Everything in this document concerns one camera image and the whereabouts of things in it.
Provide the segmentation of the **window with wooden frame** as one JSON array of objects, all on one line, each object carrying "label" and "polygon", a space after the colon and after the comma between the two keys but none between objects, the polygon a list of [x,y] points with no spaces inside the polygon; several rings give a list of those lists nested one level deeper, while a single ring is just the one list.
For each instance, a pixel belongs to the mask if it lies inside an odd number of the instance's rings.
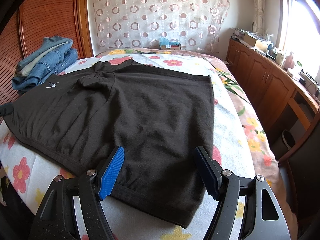
[{"label": "window with wooden frame", "polygon": [[282,9],[279,48],[292,55],[304,73],[319,81],[319,32],[311,11],[297,0],[280,0]]}]

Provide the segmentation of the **brown slatted wardrobe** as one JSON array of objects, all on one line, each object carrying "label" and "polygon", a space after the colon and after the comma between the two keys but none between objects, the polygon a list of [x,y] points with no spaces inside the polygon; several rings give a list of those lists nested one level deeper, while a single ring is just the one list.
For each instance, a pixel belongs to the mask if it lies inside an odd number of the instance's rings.
[{"label": "brown slatted wardrobe", "polygon": [[25,0],[14,11],[1,32],[1,104],[18,98],[11,85],[17,63],[55,35],[71,38],[79,58],[93,56],[87,0]]}]

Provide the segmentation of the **patterned window drape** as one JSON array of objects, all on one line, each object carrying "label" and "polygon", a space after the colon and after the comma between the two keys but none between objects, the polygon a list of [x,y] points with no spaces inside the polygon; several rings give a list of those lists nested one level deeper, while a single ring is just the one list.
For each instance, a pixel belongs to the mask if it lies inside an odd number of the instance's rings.
[{"label": "patterned window drape", "polygon": [[264,25],[265,0],[253,0],[253,1],[254,1],[253,32],[263,36],[265,32],[265,25]]}]

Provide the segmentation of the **white cloth between jeans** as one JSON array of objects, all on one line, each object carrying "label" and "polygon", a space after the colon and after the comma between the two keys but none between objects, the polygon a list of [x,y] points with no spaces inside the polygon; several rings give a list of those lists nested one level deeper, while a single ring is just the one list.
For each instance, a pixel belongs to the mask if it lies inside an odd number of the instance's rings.
[{"label": "white cloth between jeans", "polygon": [[42,59],[48,51],[44,51],[40,54],[32,53],[21,62],[17,64],[16,75],[20,77],[26,77],[29,75],[34,66]]}]

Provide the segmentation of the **pink bottle on sideboard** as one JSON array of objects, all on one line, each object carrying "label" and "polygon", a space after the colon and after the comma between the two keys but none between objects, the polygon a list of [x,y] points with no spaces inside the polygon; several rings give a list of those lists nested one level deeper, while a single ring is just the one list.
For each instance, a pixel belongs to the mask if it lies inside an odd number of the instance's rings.
[{"label": "pink bottle on sideboard", "polygon": [[293,68],[294,68],[295,62],[294,62],[294,60],[293,60],[293,56],[294,56],[294,53],[291,52],[291,53],[289,54],[289,56],[286,57],[285,62],[284,62],[284,65],[283,65],[283,67],[284,67],[285,70],[293,69]]}]

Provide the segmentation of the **cardboard box with blue bag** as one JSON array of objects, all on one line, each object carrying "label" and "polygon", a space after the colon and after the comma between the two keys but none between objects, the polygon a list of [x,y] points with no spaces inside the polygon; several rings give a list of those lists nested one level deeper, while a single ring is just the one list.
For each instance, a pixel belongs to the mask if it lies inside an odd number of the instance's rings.
[{"label": "cardboard box with blue bag", "polygon": [[161,37],[159,40],[159,46],[163,50],[180,50],[181,44],[177,39],[168,40]]}]

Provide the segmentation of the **pink floral blanket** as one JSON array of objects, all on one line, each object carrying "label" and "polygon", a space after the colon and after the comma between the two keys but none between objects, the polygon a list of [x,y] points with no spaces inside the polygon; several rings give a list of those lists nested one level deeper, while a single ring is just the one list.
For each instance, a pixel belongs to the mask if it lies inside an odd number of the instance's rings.
[{"label": "pink floral blanket", "polygon": [[[263,175],[279,201],[291,238],[297,238],[297,217],[286,200],[287,192],[266,133],[244,89],[223,61],[190,51],[151,49],[111,50],[99,54],[97,59],[112,64],[134,59],[189,74],[209,75],[215,98],[213,158],[239,176]],[[205,195],[186,229],[111,198],[103,201],[102,206],[116,239],[202,239],[217,203]]]}]

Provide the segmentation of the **white mug on sideboard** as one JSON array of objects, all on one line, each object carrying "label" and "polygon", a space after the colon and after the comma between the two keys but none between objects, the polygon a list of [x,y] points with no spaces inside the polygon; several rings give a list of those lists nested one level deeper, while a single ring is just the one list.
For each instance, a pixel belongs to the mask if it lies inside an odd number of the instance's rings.
[{"label": "white mug on sideboard", "polygon": [[276,55],[276,63],[282,66],[284,64],[285,58],[286,56],[283,52],[278,52]]}]

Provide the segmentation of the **bottom blue denim jeans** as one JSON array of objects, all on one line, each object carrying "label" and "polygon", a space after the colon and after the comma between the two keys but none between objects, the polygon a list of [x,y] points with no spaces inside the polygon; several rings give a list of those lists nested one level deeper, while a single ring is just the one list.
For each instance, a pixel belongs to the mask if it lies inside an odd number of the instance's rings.
[{"label": "bottom blue denim jeans", "polygon": [[58,75],[78,59],[76,49],[56,48],[35,64],[26,77],[14,77],[11,81],[13,90],[23,94],[35,86],[43,84],[52,74]]}]

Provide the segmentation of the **cardboard box on sideboard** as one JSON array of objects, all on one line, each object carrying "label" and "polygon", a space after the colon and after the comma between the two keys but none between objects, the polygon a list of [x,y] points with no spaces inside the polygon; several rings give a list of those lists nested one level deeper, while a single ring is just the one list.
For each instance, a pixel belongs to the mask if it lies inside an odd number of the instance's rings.
[{"label": "cardboard box on sideboard", "polygon": [[265,51],[269,46],[268,40],[252,33],[245,33],[243,41],[252,46],[253,48],[258,48],[262,51]]}]

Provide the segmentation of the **long wooden sideboard cabinet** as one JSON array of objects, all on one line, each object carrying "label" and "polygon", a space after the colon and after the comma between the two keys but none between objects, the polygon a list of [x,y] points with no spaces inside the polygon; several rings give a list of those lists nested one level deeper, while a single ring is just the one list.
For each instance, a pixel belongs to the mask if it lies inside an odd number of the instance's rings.
[{"label": "long wooden sideboard cabinet", "polygon": [[271,150],[280,159],[304,138],[318,103],[278,64],[233,37],[226,59],[266,132]]}]

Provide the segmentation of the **circle pattern sheer curtain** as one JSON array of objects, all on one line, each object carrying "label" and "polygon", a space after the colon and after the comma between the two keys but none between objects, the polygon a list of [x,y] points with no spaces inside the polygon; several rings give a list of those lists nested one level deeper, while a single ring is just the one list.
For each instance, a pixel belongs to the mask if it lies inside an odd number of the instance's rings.
[{"label": "circle pattern sheer curtain", "polygon": [[229,0],[87,0],[93,50],[174,42],[215,53]]}]

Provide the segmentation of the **top light blue jeans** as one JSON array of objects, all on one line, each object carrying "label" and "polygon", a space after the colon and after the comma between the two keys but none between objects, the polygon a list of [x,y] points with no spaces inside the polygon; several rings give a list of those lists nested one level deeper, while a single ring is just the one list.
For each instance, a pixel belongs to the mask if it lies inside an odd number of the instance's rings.
[{"label": "top light blue jeans", "polygon": [[17,64],[15,74],[18,76],[27,76],[40,59],[52,50],[65,44],[70,44],[72,46],[73,40],[61,36],[45,37],[38,50],[31,53]]}]

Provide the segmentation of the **black shorts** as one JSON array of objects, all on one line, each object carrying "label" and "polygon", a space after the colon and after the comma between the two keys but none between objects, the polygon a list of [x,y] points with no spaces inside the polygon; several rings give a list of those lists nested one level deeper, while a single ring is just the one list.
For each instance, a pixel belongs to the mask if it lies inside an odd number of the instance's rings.
[{"label": "black shorts", "polygon": [[3,116],[24,146],[79,176],[125,151],[112,196],[183,228],[202,202],[195,148],[213,150],[209,76],[138,63],[98,62],[52,75]]}]

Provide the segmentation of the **white strawberry flower sheet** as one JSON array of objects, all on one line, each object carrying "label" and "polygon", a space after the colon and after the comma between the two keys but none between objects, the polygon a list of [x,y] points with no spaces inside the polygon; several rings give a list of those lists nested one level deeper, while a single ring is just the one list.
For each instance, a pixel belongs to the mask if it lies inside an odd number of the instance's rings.
[{"label": "white strawberry flower sheet", "polygon": [[18,99],[31,113],[27,135],[57,150],[60,161],[23,146],[1,123],[1,162],[17,193],[36,212],[52,179],[93,168],[114,145],[125,160],[102,202],[118,239],[201,239],[217,202],[204,190],[188,154],[202,146],[223,168],[253,178],[244,129],[217,68],[202,58],[169,54],[106,55],[76,62]]}]

